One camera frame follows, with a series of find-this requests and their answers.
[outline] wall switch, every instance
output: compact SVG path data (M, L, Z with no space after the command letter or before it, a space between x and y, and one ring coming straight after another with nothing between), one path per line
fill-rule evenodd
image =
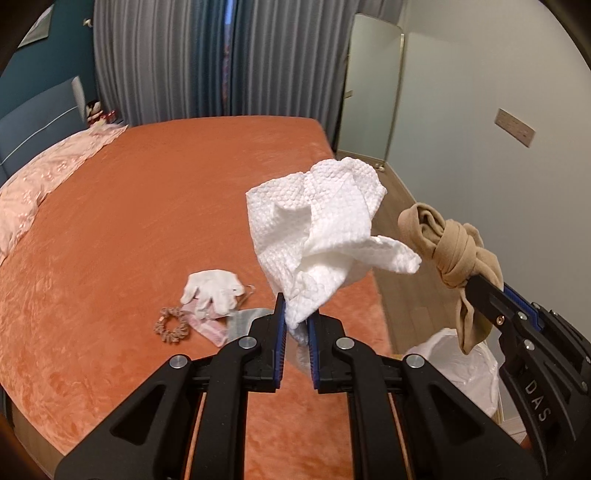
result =
M529 125L526 125L501 108L499 108L499 112L496 114L495 123L526 147L530 147L531 141L534 139L535 130Z

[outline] textured white cloth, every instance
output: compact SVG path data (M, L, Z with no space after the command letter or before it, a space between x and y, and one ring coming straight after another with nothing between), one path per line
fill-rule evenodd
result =
M258 261L283 292L292 332L341 288L374 266L415 273L420 257L397 240L371 236L386 189L361 160L323 160L307 173L270 180L246 194Z

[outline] orange bedspread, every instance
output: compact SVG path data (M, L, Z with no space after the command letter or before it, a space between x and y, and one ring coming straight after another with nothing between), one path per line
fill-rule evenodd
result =
M297 118L236 117L130 128L41 205L0 268L0 383L32 425L67 453L175 353L215 353L192 333L152 332L188 274L220 268L274 305L249 235L245 192L307 171L332 153L321 127ZM368 275L321 310L388 354ZM274 395L248 402L246 478L352 477L344 395L318 395L286 364Z

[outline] mirror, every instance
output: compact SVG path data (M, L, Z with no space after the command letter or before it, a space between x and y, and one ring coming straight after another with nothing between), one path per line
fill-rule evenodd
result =
M338 154L386 159L396 107L404 35L399 26L357 14L349 46Z

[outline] plastic bag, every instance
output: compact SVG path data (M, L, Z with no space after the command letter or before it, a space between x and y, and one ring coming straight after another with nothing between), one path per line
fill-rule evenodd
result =
M406 354L422 355L483 412L492 417L499 403L498 363L485 342L464 355L455 329L444 328Z

